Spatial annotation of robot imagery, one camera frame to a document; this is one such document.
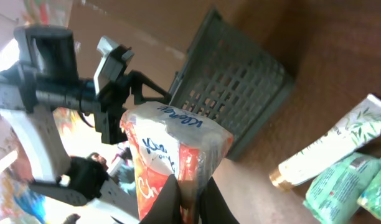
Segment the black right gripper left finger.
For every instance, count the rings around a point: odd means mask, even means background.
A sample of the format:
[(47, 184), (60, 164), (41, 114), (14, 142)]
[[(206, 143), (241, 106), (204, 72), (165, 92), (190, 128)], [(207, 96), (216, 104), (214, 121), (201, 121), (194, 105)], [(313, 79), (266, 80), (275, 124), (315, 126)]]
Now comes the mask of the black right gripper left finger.
[(181, 191), (174, 175), (166, 180), (148, 214), (139, 224), (181, 224)]

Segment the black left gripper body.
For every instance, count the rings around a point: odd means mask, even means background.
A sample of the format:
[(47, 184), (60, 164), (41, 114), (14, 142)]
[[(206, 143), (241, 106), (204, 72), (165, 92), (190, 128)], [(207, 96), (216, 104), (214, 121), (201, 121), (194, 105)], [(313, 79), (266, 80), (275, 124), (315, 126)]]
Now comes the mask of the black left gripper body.
[(124, 104), (130, 95), (134, 96), (134, 104), (141, 105), (149, 101), (168, 104), (171, 94), (158, 86), (143, 73), (132, 70), (125, 74), (129, 59), (125, 54), (130, 49), (119, 46), (112, 50), (103, 64), (100, 75), (108, 83), (96, 95), (101, 111), (95, 114), (96, 131), (101, 133), (104, 144), (118, 144), (127, 140), (120, 128), (120, 120), (126, 111)]

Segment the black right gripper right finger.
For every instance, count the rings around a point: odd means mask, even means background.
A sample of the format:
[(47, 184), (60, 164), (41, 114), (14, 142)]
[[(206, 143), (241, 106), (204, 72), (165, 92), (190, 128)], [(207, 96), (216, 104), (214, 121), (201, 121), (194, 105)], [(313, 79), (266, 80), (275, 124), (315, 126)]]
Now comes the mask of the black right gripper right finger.
[(199, 213), (202, 224), (239, 224), (213, 177), (209, 179), (200, 196)]

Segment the orange tissue pack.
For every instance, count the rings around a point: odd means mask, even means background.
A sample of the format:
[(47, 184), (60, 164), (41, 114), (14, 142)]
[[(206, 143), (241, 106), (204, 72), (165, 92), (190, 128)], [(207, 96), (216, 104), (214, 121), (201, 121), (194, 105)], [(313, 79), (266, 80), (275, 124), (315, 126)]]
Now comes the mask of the orange tissue pack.
[(144, 218), (167, 178), (181, 191), (184, 223), (196, 223), (196, 201), (233, 143), (233, 135), (215, 121), (158, 102), (123, 113), (134, 161), (138, 213)]

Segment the teal wet wipes pack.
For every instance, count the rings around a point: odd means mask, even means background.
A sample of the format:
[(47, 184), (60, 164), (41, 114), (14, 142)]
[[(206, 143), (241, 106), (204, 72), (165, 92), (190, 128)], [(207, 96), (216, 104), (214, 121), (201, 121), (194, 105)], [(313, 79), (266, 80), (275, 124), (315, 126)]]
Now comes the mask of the teal wet wipes pack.
[(320, 223), (347, 223), (357, 199), (381, 169), (381, 158), (355, 152), (328, 167), (311, 183), (303, 205)]

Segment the green tissue pack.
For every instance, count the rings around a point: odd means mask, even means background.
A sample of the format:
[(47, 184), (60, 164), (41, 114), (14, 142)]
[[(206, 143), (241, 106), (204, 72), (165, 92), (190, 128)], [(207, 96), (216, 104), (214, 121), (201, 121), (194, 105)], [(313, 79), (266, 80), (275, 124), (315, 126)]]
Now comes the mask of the green tissue pack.
[(381, 221), (381, 169), (362, 192), (357, 203)]

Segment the white tube gold cap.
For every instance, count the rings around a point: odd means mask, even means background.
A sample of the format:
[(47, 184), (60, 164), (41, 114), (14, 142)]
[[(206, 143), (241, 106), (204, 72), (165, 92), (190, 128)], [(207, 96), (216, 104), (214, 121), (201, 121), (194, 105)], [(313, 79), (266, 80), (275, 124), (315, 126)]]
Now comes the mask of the white tube gold cap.
[(269, 178), (278, 189), (289, 190), (319, 175), (381, 136), (381, 100), (367, 95), (325, 135), (283, 161)]

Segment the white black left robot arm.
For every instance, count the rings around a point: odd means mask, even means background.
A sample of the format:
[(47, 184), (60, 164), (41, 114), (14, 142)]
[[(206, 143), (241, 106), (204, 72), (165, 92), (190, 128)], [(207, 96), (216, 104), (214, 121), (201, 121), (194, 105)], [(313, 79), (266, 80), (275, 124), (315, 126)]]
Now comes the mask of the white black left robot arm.
[(72, 31), (59, 26), (18, 27), (14, 37), (19, 61), (0, 72), (0, 113), (16, 132), (31, 164), (30, 189), (76, 207), (88, 205), (120, 223), (137, 223), (137, 203), (115, 184), (101, 164), (70, 157), (62, 144), (53, 112), (68, 108), (94, 116), (95, 130), (104, 144), (127, 139), (120, 128), (125, 101), (148, 102), (148, 86), (155, 100), (167, 104), (171, 95), (138, 71), (127, 71), (130, 48), (102, 37), (102, 57), (93, 78), (80, 78)]

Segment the grey plastic mesh basket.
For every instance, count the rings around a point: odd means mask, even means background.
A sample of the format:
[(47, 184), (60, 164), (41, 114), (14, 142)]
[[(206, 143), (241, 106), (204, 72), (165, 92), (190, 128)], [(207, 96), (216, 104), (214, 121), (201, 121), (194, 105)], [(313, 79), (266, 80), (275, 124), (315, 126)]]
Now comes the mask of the grey plastic mesh basket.
[(212, 7), (169, 92), (172, 106), (206, 116), (233, 134), (227, 159), (234, 161), (293, 88), (282, 64)]

